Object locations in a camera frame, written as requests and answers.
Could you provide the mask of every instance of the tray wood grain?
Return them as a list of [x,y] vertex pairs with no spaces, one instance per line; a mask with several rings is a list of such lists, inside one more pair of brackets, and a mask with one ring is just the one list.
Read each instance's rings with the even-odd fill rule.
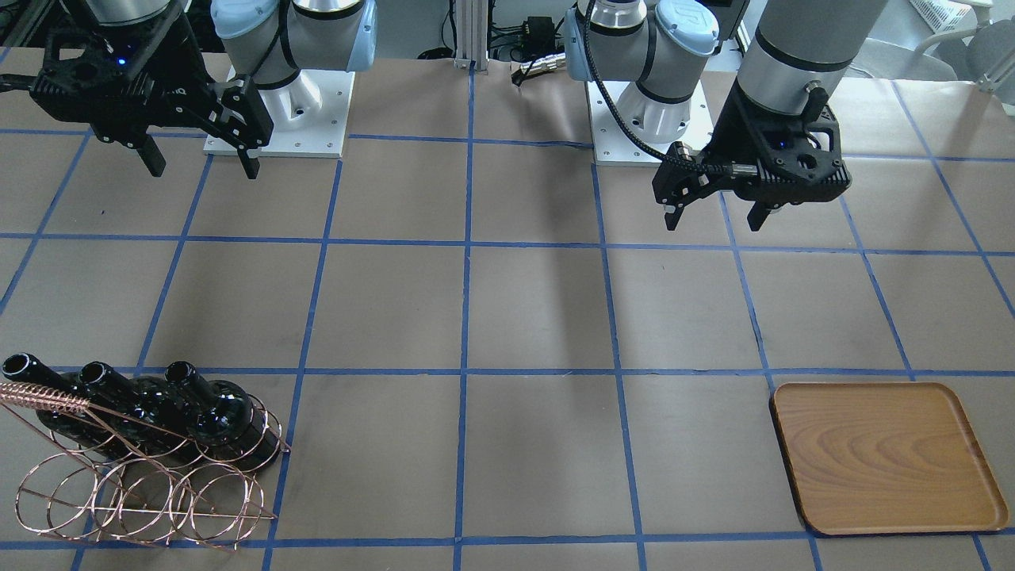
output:
[[997,530],[1008,507],[940,383],[788,383],[772,417],[798,507],[829,536]]

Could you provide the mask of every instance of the black wine bottle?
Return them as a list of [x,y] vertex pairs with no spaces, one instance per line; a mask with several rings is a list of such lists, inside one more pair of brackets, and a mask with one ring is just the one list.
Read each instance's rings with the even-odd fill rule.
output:
[[[71,397],[86,397],[77,373],[61,375],[27,353],[8,357],[3,362],[3,376],[14,382],[42,385],[66,392]],[[125,458],[130,454],[123,442],[112,438],[113,435],[109,431],[95,426],[87,416],[65,415],[52,411],[37,411],[36,416],[44,427],[111,460]]]
[[278,454],[278,438],[266,430],[265,418],[247,392],[224,380],[207,381],[193,365],[178,361],[165,379],[184,400],[190,435],[207,454],[242,472],[270,466]]
[[80,378],[89,396],[106,399],[112,404],[112,410],[130,419],[116,417],[110,422],[142,451],[162,461],[171,454],[184,463],[199,457],[196,447],[184,437],[183,417],[167,395],[164,381],[155,377],[130,381],[97,361],[85,365]]

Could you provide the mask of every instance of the chair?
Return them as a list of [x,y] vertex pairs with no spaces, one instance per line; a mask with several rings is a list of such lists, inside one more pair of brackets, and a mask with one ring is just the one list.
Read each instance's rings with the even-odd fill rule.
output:
[[[1008,104],[1015,104],[1015,21],[991,21],[993,0],[954,0],[970,6],[976,26],[932,34],[915,49],[868,38],[847,71],[848,77],[975,82]],[[961,41],[972,37],[966,46]],[[950,65],[927,55],[940,44],[958,46],[961,61]]]

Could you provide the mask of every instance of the cable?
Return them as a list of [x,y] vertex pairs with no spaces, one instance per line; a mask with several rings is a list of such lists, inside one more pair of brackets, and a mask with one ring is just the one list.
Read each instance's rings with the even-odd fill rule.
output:
[[451,34],[452,34],[452,45],[454,46],[456,55],[458,53],[458,25],[455,24],[455,0],[448,0],[448,18],[451,19]]
[[[574,2],[574,4],[571,7],[572,8],[577,8],[578,7],[578,2]],[[564,13],[563,17],[560,18],[560,21],[557,22],[556,27],[553,28],[553,37],[554,37],[554,39],[558,39],[559,38],[559,35],[557,34],[557,32],[560,31],[560,26],[562,26],[564,24],[564,20],[565,19],[567,19],[567,14],[566,13]],[[516,86],[521,87],[522,83],[524,83],[525,80],[529,78],[529,72],[532,71],[532,66],[536,65],[536,61],[537,60],[539,60],[539,58],[533,59],[532,62],[529,64],[529,67],[525,68],[525,71],[522,72],[522,75],[520,75],[517,79],[516,78],[512,78],[511,82],[514,83]]]
[[732,174],[733,168],[729,164],[698,164],[693,160],[687,160],[685,158],[679,158],[677,156],[672,156],[664,152],[660,152],[655,148],[649,146],[648,143],[642,141],[634,134],[633,131],[627,127],[624,123],[622,117],[620,117],[620,112],[617,110],[617,105],[613,102],[613,97],[606,90],[606,84],[603,83],[602,78],[599,76],[599,70],[596,69],[596,62],[592,59],[592,48],[589,45],[589,31],[592,29],[592,9],[596,5],[596,0],[589,0],[589,5],[585,10],[585,23],[582,25],[582,43],[585,45],[585,59],[589,63],[589,72],[592,74],[593,81],[596,82],[596,86],[599,87],[599,92],[603,95],[603,100],[606,102],[607,109],[610,110],[610,114],[613,116],[613,120],[617,122],[617,126],[620,127],[620,131],[623,132],[634,146],[638,147],[650,156],[663,160],[665,162],[673,162],[674,164],[695,172],[702,174],[713,174],[713,175],[726,175]]
[[278,41],[281,40],[282,38],[282,31],[283,31],[282,28],[285,26],[285,17],[282,14],[286,13],[289,9],[288,0],[282,0],[281,2],[279,2],[277,9],[279,15],[278,27],[275,28],[275,34],[271,38],[271,43],[268,44],[268,49],[265,50],[263,54],[261,54],[261,59],[259,59],[258,62],[254,65],[254,68],[251,69],[251,72],[247,74],[248,77],[251,78],[251,81],[254,81],[254,76],[257,75],[259,71],[261,71],[261,68],[264,66],[264,62],[268,61],[268,56],[270,56],[271,53],[275,51],[275,46],[278,45]]
[[441,45],[449,50],[451,49],[451,46],[448,45],[448,41],[445,40],[444,38],[444,28],[448,26],[448,18],[450,17],[451,17],[451,10],[448,10],[445,13],[444,19],[441,20]]

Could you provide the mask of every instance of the power adapter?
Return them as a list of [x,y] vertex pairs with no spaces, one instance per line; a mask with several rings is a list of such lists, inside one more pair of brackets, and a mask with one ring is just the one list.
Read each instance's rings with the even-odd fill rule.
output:
[[529,16],[522,24],[522,52],[526,60],[556,53],[556,27],[549,16]]

